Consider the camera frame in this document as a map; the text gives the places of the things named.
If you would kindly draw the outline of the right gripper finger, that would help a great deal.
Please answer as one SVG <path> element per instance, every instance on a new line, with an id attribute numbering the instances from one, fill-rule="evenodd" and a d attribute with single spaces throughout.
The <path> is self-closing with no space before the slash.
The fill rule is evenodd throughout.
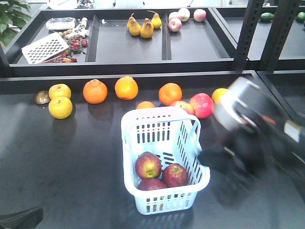
<path id="1" fill-rule="evenodd" d="M 214 193 L 221 205 L 240 205 L 255 183 L 255 178 L 243 170 L 218 173 L 215 180 Z"/>
<path id="2" fill-rule="evenodd" d="M 238 168 L 234 151 L 227 147 L 205 149 L 199 154 L 198 159 L 203 166 L 220 173 L 229 173 Z"/>

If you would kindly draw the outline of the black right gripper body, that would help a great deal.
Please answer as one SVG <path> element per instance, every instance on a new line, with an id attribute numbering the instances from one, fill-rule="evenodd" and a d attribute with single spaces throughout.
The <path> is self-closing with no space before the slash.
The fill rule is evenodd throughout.
<path id="1" fill-rule="evenodd" d="M 271 152 L 262 130 L 248 118 L 242 119 L 222 138 L 222 145 L 234 155 L 237 165 L 252 176 L 266 170 L 267 156 Z"/>

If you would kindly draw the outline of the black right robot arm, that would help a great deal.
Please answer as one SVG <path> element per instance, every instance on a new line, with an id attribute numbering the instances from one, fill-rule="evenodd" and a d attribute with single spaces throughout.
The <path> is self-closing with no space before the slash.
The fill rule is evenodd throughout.
<path id="1" fill-rule="evenodd" d="M 210 145 L 198 156 L 203 166 L 220 174 L 216 195 L 226 205 L 241 201 L 251 191 L 275 182 L 268 166 L 283 170 L 290 177 L 301 198 L 305 197 L 305 180 L 295 172 L 292 155 L 300 145 L 285 133 L 277 131 L 270 122 L 259 119 L 259 124 L 243 122 L 232 130 L 225 128 L 212 133 Z"/>

